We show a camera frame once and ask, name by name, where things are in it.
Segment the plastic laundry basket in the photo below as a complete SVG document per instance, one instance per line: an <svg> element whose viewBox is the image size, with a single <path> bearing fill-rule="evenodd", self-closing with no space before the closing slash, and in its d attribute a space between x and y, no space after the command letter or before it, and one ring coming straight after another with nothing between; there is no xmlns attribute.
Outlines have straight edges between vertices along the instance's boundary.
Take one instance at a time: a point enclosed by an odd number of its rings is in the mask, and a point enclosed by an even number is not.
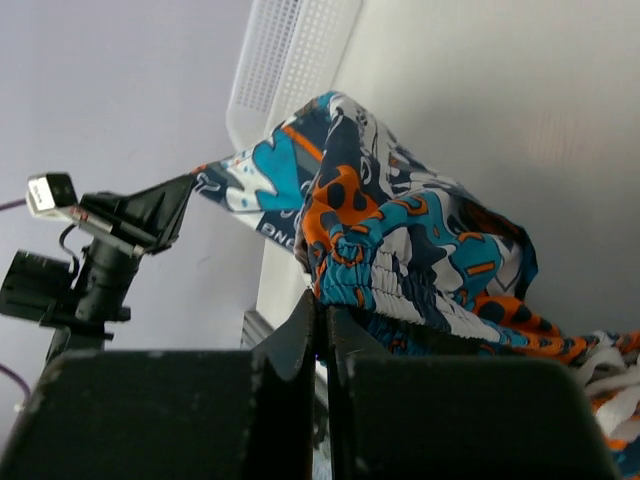
<svg viewBox="0 0 640 480"><path fill-rule="evenodd" d="M254 0L227 108L237 150L331 88L361 0Z"/></svg>

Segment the cable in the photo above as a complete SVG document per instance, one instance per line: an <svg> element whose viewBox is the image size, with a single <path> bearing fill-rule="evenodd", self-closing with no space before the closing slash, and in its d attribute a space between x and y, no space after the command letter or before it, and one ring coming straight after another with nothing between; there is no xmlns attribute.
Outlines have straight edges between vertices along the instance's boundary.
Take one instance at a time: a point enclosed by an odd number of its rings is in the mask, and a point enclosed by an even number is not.
<svg viewBox="0 0 640 480"><path fill-rule="evenodd" d="M12 208L16 208L16 207L22 207L24 205L27 204L27 201L24 199L21 200L14 200L13 202L8 202L8 203L3 203L2 205L0 205L0 212L3 212L5 210L11 210Z"/></svg>
<svg viewBox="0 0 640 480"><path fill-rule="evenodd" d="M0 372L4 373L5 376L9 377L16 383L16 385L20 387L20 390L22 390L22 394L24 395L22 406L26 405L27 400L29 400L29 397L31 397L31 389L29 388L27 382L25 382L25 380L20 375L11 370L4 363L0 363Z"/></svg>
<svg viewBox="0 0 640 480"><path fill-rule="evenodd" d="M78 276L78 273L80 272L80 259L73 252L73 250L65 246L64 242L67 239L67 236L69 235L69 233L71 233L71 231L74 228L76 228L76 226L75 224L72 223L71 225L69 225L67 228L63 230L63 232L60 234L60 238L58 239L60 248L62 248L62 250L64 250L64 252L67 253L68 255L71 255L71 258L73 259L73 270L71 272L71 275L73 276L73 280L76 279L76 277Z"/></svg>

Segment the purple cable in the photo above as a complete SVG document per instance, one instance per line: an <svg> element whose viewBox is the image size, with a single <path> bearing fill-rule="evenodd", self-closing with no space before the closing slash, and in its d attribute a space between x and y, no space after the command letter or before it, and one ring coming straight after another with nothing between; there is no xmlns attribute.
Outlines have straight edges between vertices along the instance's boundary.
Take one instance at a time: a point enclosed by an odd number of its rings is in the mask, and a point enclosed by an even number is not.
<svg viewBox="0 0 640 480"><path fill-rule="evenodd" d="M24 394L23 403L27 403L27 400L29 400L29 397L31 396L31 389L29 388L29 385L27 384L27 382L25 382L20 375L18 375L16 372L11 370L9 367L7 367L3 363L0 363L0 372L4 373L7 377L13 380L20 387L20 389L22 390L22 393Z"/></svg>
<svg viewBox="0 0 640 480"><path fill-rule="evenodd" d="M27 204L27 201L25 199L14 200L13 202L4 203L0 205L0 212L3 212L5 210L11 210L12 208L16 208L16 207L22 207L26 204Z"/></svg>

